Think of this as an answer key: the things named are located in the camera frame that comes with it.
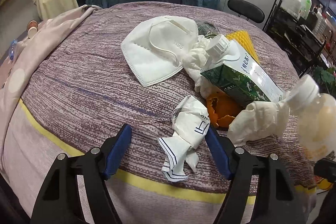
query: pink blanket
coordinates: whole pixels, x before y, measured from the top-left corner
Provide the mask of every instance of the pink blanket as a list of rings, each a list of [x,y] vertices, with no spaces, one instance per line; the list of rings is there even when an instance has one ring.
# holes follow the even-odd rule
[[[67,11],[54,19],[40,23],[37,34],[29,39],[26,37],[16,46],[13,62],[7,58],[1,66],[0,85],[0,170],[3,168],[3,149],[8,124],[18,100],[21,97],[30,77],[40,63],[54,50],[85,18],[98,6],[83,5]]]

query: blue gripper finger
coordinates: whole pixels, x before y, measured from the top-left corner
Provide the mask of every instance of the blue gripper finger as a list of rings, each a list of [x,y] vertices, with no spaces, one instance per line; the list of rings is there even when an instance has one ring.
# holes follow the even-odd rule
[[[131,142],[132,128],[130,125],[126,125],[124,130],[119,135],[119,138],[115,142],[111,152],[106,159],[106,169],[104,171],[105,180],[109,179],[114,175],[120,165],[121,159],[123,158],[128,145]]]
[[[229,168],[229,158],[226,155],[222,145],[217,139],[218,133],[214,132],[212,127],[209,128],[208,133],[205,136],[205,140],[210,149],[211,155],[215,161],[218,171],[227,179],[231,180],[234,176],[234,173],[230,171]]]

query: n95 mask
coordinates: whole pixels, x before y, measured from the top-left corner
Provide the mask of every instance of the n95 mask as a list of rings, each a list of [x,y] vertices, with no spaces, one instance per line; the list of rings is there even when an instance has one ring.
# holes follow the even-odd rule
[[[121,43],[121,50],[142,86],[162,82],[182,70],[182,59],[198,41],[195,21],[160,16],[141,22]]]

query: orange peel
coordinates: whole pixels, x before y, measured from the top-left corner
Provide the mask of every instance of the orange peel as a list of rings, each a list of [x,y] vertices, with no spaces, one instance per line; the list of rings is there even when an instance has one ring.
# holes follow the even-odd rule
[[[228,128],[243,109],[226,93],[215,92],[207,98],[210,122],[216,128]]]

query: plastic bottle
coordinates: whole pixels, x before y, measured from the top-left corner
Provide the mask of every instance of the plastic bottle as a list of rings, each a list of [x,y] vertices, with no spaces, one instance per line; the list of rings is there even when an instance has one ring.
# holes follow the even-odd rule
[[[336,151],[336,100],[319,93],[310,75],[302,77],[284,101],[298,116],[297,134],[306,157],[318,161]]]
[[[316,24],[316,27],[315,27],[315,28],[317,28],[316,31],[313,32],[313,34],[315,34],[315,36],[316,36],[319,40],[321,39],[322,34],[323,34],[323,32],[324,32],[326,26],[327,26],[326,16],[325,16],[325,15],[322,15],[322,19],[321,19],[320,23],[317,23],[317,24]]]
[[[320,7],[317,9],[319,12],[320,12],[320,14],[322,15],[322,4],[320,4]]]
[[[312,30],[312,33],[315,35],[315,36],[318,36],[318,28],[320,26],[320,23],[321,21],[323,20],[323,16],[322,16],[322,13],[320,13],[320,11],[318,10],[317,12],[317,22],[316,22],[316,25],[315,25],[315,28],[314,30]]]
[[[8,50],[8,57],[10,59],[11,62],[13,62],[14,60],[14,55],[15,55],[15,50],[16,50],[16,44],[17,44],[17,40],[14,39],[10,46],[9,46],[9,50]]]
[[[311,7],[311,0],[301,0],[301,8],[300,8],[300,12],[299,12],[299,18],[301,16],[304,19],[307,19],[310,7]]]

